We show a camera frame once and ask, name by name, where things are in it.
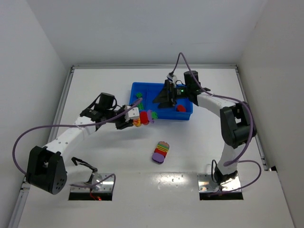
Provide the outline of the red flower lego brick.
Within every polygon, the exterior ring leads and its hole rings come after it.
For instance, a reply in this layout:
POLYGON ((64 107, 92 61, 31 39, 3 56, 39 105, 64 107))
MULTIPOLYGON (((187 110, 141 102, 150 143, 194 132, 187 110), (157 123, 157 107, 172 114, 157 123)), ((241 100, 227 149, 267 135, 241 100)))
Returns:
POLYGON ((181 105, 181 104, 179 104, 179 105, 177 105, 177 107, 176 107, 176 111, 177 112, 186 112, 187 111, 187 109, 186 109, 186 107, 184 107, 183 105, 181 105))

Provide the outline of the green lego brick with studs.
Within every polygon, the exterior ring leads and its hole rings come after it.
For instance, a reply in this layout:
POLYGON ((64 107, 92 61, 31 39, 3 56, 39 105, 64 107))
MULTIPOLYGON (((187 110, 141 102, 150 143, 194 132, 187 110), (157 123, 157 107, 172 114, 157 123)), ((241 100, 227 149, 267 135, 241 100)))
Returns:
POLYGON ((156 119, 158 119, 158 115, 157 115, 157 113, 156 112, 151 112, 151 116, 152 116, 152 119, 153 120, 156 120, 156 119))

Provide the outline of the red round lego brick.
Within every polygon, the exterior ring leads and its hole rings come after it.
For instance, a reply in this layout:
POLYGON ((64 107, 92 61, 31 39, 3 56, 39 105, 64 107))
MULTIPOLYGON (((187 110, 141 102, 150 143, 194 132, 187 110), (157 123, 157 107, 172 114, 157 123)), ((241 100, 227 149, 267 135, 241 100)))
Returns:
POLYGON ((140 112, 140 122, 143 125, 148 125, 149 124, 149 118, 148 118, 148 114, 147 114, 146 111, 140 112))

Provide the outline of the green curved lego brick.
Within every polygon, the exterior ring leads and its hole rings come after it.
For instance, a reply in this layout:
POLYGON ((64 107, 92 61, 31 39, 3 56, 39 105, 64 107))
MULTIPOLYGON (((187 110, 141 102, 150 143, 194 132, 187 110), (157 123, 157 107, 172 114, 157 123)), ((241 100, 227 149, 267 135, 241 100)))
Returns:
POLYGON ((138 104, 138 108, 139 108, 140 111, 142 111, 142 110, 145 109, 145 107, 144 107, 144 105, 143 105, 142 102, 140 102, 140 103, 138 104))

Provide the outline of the yellow printed lego brick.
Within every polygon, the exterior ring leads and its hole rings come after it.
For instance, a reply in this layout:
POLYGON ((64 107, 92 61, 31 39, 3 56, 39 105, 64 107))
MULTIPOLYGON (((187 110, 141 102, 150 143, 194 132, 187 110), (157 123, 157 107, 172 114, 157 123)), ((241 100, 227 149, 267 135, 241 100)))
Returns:
POLYGON ((136 127, 140 127, 142 125, 140 118, 133 120, 133 125, 136 127))

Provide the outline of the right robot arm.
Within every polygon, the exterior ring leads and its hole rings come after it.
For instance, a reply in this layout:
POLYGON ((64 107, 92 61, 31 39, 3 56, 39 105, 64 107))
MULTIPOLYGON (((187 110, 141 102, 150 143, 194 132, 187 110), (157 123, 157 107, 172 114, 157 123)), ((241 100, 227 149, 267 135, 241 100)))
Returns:
POLYGON ((188 99, 198 107, 205 108, 220 118, 224 148, 219 162, 212 169, 211 179, 220 185, 234 179, 238 173, 237 162, 247 148, 256 130, 246 103, 231 102, 227 98, 212 95, 210 89, 201 87, 197 71, 184 72, 184 85, 177 85, 173 73, 167 75, 164 85, 153 102, 158 108, 175 107, 179 99, 188 99))

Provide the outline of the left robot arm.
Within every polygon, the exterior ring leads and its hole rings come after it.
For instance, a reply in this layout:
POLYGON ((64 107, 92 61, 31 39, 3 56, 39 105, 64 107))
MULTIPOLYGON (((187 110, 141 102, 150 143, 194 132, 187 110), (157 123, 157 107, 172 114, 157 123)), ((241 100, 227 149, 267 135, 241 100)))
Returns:
POLYGON ((26 181, 48 193, 58 194, 66 185, 94 188, 101 183, 98 169, 71 156, 72 151, 88 136, 106 123, 114 123, 118 130, 133 125, 139 118, 136 104, 117 107, 114 95, 101 93, 77 117, 73 125, 43 147, 34 147, 29 154, 26 181))

